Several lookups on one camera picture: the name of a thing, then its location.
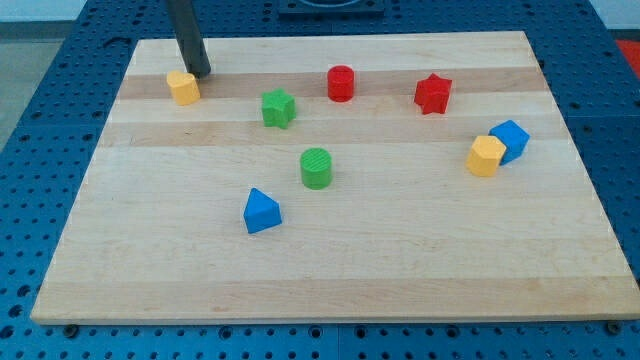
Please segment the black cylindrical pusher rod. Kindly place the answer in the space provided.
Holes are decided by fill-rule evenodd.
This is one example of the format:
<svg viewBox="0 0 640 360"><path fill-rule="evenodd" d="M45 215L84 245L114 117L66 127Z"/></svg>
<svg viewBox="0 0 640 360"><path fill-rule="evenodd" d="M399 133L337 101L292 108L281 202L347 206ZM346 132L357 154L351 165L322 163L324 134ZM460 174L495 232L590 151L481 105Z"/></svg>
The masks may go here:
<svg viewBox="0 0 640 360"><path fill-rule="evenodd" d="M198 79L207 77L211 65L191 0L166 0L175 39L186 70Z"/></svg>

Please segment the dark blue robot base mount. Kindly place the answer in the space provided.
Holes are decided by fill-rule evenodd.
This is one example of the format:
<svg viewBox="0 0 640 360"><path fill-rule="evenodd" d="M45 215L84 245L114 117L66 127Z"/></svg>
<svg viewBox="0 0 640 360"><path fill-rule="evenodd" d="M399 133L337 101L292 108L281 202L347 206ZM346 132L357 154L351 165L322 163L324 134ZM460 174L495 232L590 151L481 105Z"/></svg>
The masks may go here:
<svg viewBox="0 0 640 360"><path fill-rule="evenodd" d="M381 15L384 0L279 0L281 18L303 16Z"/></svg>

